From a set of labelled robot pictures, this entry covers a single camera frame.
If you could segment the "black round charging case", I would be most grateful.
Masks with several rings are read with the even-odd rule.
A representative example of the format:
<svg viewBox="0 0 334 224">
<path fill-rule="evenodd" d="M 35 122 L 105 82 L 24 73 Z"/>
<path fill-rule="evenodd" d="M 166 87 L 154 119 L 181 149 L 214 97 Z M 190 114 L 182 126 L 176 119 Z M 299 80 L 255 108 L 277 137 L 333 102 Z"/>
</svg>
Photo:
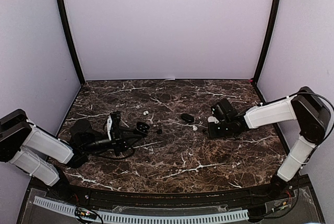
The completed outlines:
<svg viewBox="0 0 334 224">
<path fill-rule="evenodd" d="M 148 135 L 150 126 L 144 122 L 137 122 L 134 129 L 134 134 L 136 135 Z"/>
</svg>

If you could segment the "white oval charging case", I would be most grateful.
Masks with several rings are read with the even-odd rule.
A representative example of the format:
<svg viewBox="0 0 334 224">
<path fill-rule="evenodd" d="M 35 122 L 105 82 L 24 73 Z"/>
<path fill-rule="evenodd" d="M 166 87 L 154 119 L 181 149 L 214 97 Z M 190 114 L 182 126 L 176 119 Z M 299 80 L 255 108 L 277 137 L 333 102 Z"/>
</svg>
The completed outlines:
<svg viewBox="0 0 334 224">
<path fill-rule="evenodd" d="M 208 117 L 208 118 L 207 118 L 207 121 L 208 121 L 208 123 L 210 123 L 210 122 L 213 122 L 213 123 L 215 123 L 215 124 L 218 124 L 218 123 L 219 123 L 219 121 L 218 121 L 214 116 L 210 116 L 210 117 Z"/>
</svg>

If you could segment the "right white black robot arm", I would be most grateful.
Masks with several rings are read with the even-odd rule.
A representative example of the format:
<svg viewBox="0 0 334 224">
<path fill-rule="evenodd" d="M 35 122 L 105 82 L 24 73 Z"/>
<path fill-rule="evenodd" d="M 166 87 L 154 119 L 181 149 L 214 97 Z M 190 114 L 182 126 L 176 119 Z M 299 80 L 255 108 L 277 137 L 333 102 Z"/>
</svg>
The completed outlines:
<svg viewBox="0 0 334 224">
<path fill-rule="evenodd" d="M 235 137 L 243 132 L 282 122 L 295 122 L 298 138 L 266 189 L 271 200 L 287 190 L 290 180 L 305 166 L 333 131 L 333 104 L 324 96 L 304 86 L 299 91 L 270 102 L 260 103 L 244 111 L 237 110 L 228 99 L 211 106 L 208 117 L 210 138 Z"/>
</svg>

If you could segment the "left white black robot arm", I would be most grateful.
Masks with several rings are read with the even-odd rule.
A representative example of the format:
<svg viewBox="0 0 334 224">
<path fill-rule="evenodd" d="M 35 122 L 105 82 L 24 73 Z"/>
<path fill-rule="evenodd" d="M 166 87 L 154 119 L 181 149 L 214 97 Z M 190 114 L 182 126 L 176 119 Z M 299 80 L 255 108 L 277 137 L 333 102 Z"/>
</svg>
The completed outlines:
<svg viewBox="0 0 334 224">
<path fill-rule="evenodd" d="M 92 128 L 87 119 L 79 119 L 70 128 L 70 141 L 66 142 L 48 133 L 28 119 L 22 109 L 17 109 L 1 118 L 1 162 L 10 163 L 53 187 L 53 192 L 62 201 L 69 201 L 74 190 L 61 169 L 41 159 L 42 153 L 70 168 L 79 168 L 88 161 L 89 156 L 106 158 L 105 152 L 111 150 L 113 160 L 121 160 L 120 154 L 131 150 L 133 145 L 149 133 L 149 125 L 137 122 L 135 128 L 122 127 L 121 113 L 109 114 L 104 123 L 105 132 Z"/>
</svg>

